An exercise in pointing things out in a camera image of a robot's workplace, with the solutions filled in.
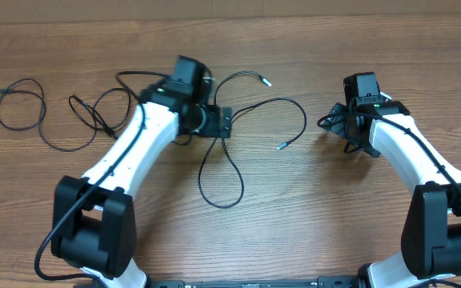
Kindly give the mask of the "black cable silver plug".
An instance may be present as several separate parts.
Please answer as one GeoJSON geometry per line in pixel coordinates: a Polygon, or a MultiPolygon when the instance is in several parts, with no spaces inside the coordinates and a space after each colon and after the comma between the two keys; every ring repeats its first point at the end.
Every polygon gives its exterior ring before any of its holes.
{"type": "MultiPolygon", "coordinates": [[[[242,76],[255,76],[256,78],[259,79],[259,81],[264,84],[265,86],[267,87],[272,87],[272,83],[270,80],[268,80],[266,77],[262,76],[260,73],[256,72],[256,71],[253,71],[253,70],[242,70],[242,71],[239,71],[239,72],[235,72],[229,76],[227,76],[226,78],[224,78],[217,86],[216,88],[214,89],[214,96],[213,96],[213,100],[212,100],[212,103],[213,104],[217,104],[217,97],[218,97],[218,92],[219,90],[222,88],[222,86],[224,84],[226,84],[227,82],[229,82],[230,80],[234,79],[234,78],[237,78],[237,77],[242,77],[242,76]]],[[[302,116],[303,116],[303,127],[301,129],[301,131],[299,133],[297,133],[293,138],[285,141],[285,142],[282,142],[281,144],[279,144],[277,147],[276,147],[276,150],[277,151],[280,151],[280,150],[283,150],[285,148],[287,148],[289,145],[291,145],[293,142],[296,142],[301,136],[303,136],[303,134],[305,133],[306,129],[307,129],[307,112],[304,110],[304,108],[298,103],[296,102],[294,99],[292,98],[285,98],[285,97],[277,97],[277,98],[270,98],[270,99],[267,99],[267,100],[264,100],[264,101],[261,101],[261,102],[258,102],[254,105],[251,105],[251,106],[247,106],[247,107],[244,107],[240,110],[237,110],[236,112],[234,112],[231,116],[230,116],[230,120],[231,122],[234,122],[234,120],[237,119],[237,117],[241,114],[245,114],[246,112],[250,112],[260,106],[264,106],[268,103],[271,103],[271,102],[289,102],[295,106],[298,107],[298,109],[300,110],[300,112],[302,113],[302,116]]],[[[240,183],[240,194],[239,194],[239,197],[234,201],[232,202],[231,204],[227,204],[227,205],[219,205],[219,204],[216,204],[214,202],[212,202],[204,193],[204,190],[202,188],[202,172],[204,170],[204,166],[206,164],[206,161],[207,159],[209,158],[210,156],[210,152],[213,150],[216,142],[217,142],[217,138],[214,138],[213,142],[211,143],[210,147],[208,148],[208,150],[206,151],[206,154],[204,155],[203,159],[202,159],[202,162],[201,162],[201,165],[199,167],[199,170],[198,170],[198,177],[197,177],[197,184],[198,184],[198,189],[199,189],[199,193],[201,194],[202,196],[202,199],[207,203],[209,204],[210,206],[213,206],[214,208],[217,208],[217,209],[230,209],[236,205],[238,205],[242,199],[243,199],[243,196],[244,196],[244,192],[245,192],[245,183],[243,181],[243,176],[241,174],[241,171],[239,170],[238,166],[235,164],[235,162],[233,161],[232,157],[230,156],[229,152],[228,152],[228,149],[226,147],[226,141],[224,139],[221,140],[221,143],[222,143],[222,151],[224,153],[224,155],[226,156],[226,159],[229,161],[229,163],[232,165],[232,167],[234,168],[236,174],[238,175],[238,178],[239,178],[239,183],[240,183]]]]}

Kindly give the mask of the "black cable bundle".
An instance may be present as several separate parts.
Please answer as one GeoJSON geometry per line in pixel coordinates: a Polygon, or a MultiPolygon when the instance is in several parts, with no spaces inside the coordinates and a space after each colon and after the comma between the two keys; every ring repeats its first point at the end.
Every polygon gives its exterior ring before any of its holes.
{"type": "Polygon", "coordinates": [[[118,132],[130,115],[131,95],[124,88],[111,88],[103,92],[93,104],[83,101],[75,94],[69,97],[68,103],[85,126],[117,140],[118,132]]]}

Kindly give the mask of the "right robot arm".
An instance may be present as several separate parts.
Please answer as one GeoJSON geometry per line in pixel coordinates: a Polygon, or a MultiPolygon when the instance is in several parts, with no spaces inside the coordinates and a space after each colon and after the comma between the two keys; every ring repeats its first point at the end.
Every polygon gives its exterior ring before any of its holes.
{"type": "Polygon", "coordinates": [[[374,73],[344,78],[345,103],[318,121],[344,152],[384,156],[411,194],[400,250],[363,265],[355,287],[450,286],[461,276],[461,170],[419,131],[410,111],[380,90],[374,73]]]}

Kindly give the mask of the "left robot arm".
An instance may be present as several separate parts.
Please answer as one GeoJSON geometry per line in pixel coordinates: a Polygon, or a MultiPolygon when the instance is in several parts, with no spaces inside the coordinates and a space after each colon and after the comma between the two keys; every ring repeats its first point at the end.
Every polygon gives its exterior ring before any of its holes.
{"type": "Polygon", "coordinates": [[[81,178],[65,176],[54,192],[45,243],[79,268],[93,287],[144,287],[134,262],[134,196],[162,151],[177,136],[229,138],[231,109],[209,104],[210,70],[181,56],[171,76],[142,90],[133,118],[105,156],[81,178]]]}

